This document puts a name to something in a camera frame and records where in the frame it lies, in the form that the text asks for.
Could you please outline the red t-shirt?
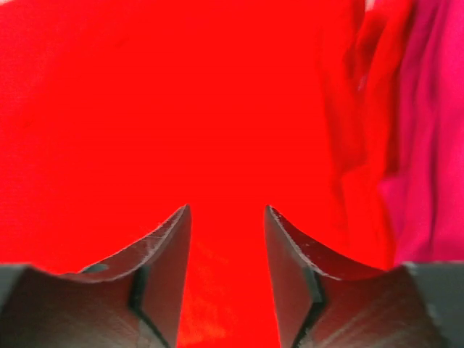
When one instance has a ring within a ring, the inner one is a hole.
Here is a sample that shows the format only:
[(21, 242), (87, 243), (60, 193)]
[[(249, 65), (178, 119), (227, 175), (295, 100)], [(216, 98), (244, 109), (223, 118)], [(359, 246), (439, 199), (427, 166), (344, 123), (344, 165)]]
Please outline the red t-shirt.
[(1, 261), (77, 272), (191, 207), (180, 347), (277, 347), (263, 213), (392, 266), (410, 1), (3, 1)]

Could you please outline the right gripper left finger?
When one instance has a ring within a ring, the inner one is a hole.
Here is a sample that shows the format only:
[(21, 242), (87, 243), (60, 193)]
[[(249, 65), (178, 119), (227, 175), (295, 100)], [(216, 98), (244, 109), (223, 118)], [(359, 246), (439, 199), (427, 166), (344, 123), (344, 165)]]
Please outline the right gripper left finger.
[(175, 347), (191, 210), (80, 273), (1, 266), (3, 347)]

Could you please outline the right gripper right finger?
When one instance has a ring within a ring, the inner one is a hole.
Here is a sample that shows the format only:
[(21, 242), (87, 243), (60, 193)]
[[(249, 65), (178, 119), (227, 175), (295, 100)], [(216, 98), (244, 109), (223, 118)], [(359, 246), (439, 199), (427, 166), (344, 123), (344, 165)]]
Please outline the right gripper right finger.
[(341, 255), (265, 209), (282, 347), (461, 347), (463, 264), (379, 270)]

